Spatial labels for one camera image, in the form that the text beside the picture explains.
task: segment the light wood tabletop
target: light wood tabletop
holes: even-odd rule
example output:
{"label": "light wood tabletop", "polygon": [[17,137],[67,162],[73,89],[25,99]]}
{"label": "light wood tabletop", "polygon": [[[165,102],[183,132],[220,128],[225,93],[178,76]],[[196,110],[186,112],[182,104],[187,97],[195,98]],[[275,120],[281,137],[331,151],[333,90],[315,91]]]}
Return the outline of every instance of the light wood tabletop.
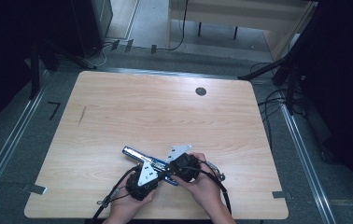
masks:
{"label": "light wood tabletop", "polygon": [[[125,146],[165,160],[172,146],[187,144],[226,175],[235,219],[288,216],[285,199],[273,196],[282,188],[249,82],[101,72],[79,75],[35,182],[47,192],[32,193],[24,213],[90,218],[137,164],[121,153]],[[208,216],[186,190],[162,181],[135,218]]]}

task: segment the gray floor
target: gray floor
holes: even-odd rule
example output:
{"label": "gray floor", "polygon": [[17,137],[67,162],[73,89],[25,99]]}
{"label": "gray floor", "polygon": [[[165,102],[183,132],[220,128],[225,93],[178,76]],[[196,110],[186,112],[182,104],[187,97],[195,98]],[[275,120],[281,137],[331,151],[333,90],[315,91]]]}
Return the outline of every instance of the gray floor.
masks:
{"label": "gray floor", "polygon": [[[164,3],[161,0],[143,0],[137,11],[129,38],[135,47],[159,48],[165,44]],[[99,70],[114,68],[170,71],[199,74],[201,77],[233,78],[249,74],[256,63],[269,63],[270,53],[266,48],[261,31],[239,28],[237,40],[233,40],[233,28],[204,24],[202,36],[197,36],[197,24],[187,22],[185,42],[180,49],[172,52],[158,51],[150,54],[150,49],[132,48],[125,52],[125,46],[116,50],[106,48],[106,61]],[[180,37],[179,22],[173,22],[173,40]],[[102,63],[104,56],[99,53],[90,58],[92,63]],[[69,94],[81,71],[73,63],[60,60],[58,72],[51,72],[49,85],[21,135],[7,167],[0,176],[0,223],[84,223],[81,219],[30,219],[24,216],[23,208],[29,193],[21,191],[24,183],[35,183],[41,164],[46,157],[52,136],[57,129]],[[263,64],[254,66],[258,69]],[[272,73],[252,80],[258,102],[275,90],[271,84]],[[30,86],[25,87],[10,105],[0,114],[0,150],[28,103]],[[59,102],[61,107],[50,120],[54,106],[48,102]],[[269,113],[278,106],[269,108]],[[353,223],[353,173],[342,164],[328,164],[319,154],[318,145],[306,119],[295,116],[308,154],[326,196],[331,204],[338,223]],[[290,136],[281,110],[269,117],[272,149],[275,166],[284,191],[291,195],[287,200],[289,217],[285,220],[265,220],[264,223],[321,223],[322,218],[310,189],[299,154]],[[238,220],[239,223],[260,223],[259,220]]]}

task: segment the person's right hand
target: person's right hand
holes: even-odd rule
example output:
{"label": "person's right hand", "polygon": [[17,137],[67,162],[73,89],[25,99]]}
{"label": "person's right hand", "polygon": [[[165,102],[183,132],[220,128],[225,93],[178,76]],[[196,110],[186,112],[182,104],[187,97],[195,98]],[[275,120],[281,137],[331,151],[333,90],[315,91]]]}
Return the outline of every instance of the person's right hand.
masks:
{"label": "person's right hand", "polygon": [[[206,161],[205,155],[202,153],[191,153],[191,155],[200,161]],[[200,163],[200,169],[215,175],[203,162]],[[171,178],[175,179],[179,186],[191,193],[194,201],[204,208],[214,224],[235,223],[232,215],[220,198],[220,188],[208,176],[200,173],[194,181],[189,183],[176,175],[172,175]]]}

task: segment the gray carpet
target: gray carpet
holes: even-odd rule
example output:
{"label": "gray carpet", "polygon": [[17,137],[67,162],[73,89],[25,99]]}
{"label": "gray carpet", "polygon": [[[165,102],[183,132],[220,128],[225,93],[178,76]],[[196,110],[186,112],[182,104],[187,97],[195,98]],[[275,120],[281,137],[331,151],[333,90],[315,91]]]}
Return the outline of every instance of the gray carpet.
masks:
{"label": "gray carpet", "polygon": [[[150,54],[150,49],[132,49],[130,52],[124,52],[124,46],[120,46],[113,51],[106,49],[106,55],[106,63],[99,66],[98,70],[128,68],[194,73],[215,78],[235,78],[248,74],[251,66],[257,63],[168,51],[158,51],[155,54]],[[99,53],[90,61],[101,63],[103,59]],[[35,183],[71,90],[78,73],[81,71],[79,67],[67,60],[60,59],[60,62],[61,67],[57,72],[51,73],[51,80],[43,98],[0,178],[0,223],[85,222],[83,219],[30,219],[23,214],[29,193],[21,191],[21,187],[24,183]],[[270,82],[271,76],[272,73],[269,72],[252,81],[258,102],[263,102],[267,95],[275,90]],[[30,86],[28,85],[16,95],[13,102],[0,114],[0,148],[27,104],[29,93]],[[53,119],[50,119],[50,117],[53,114],[54,105],[48,104],[48,102],[61,103]],[[277,109],[277,106],[270,107],[269,113],[275,109]],[[296,119],[307,148],[310,149],[309,153],[320,180],[332,203],[336,220],[339,223],[353,223],[353,174],[341,164],[323,162],[307,122],[300,116],[296,116]],[[283,190],[290,193],[292,199],[287,200],[289,207],[289,217],[287,219],[264,220],[263,223],[321,223],[321,216],[281,111],[277,110],[269,117],[269,120],[276,169]],[[260,221],[238,220],[238,223],[259,224]]]}

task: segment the desk in background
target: desk in background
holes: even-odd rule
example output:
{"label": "desk in background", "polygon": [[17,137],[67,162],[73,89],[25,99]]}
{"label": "desk in background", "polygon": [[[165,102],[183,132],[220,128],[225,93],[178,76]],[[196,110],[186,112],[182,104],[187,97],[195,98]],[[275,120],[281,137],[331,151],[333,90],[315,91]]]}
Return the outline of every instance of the desk in background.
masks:
{"label": "desk in background", "polygon": [[[124,146],[165,159],[172,145],[187,144],[226,175],[234,218],[288,216],[285,199],[273,196],[282,188],[249,82],[98,72],[79,75],[35,182],[48,190],[30,196],[25,215],[92,217],[136,165]],[[208,216],[186,190],[162,181],[135,218]]]}
{"label": "desk in background", "polygon": [[[183,20],[186,0],[169,0],[166,45],[171,20]],[[301,0],[190,0],[186,21],[208,22],[264,30],[274,60],[282,57],[292,38],[311,17],[314,3]]]}

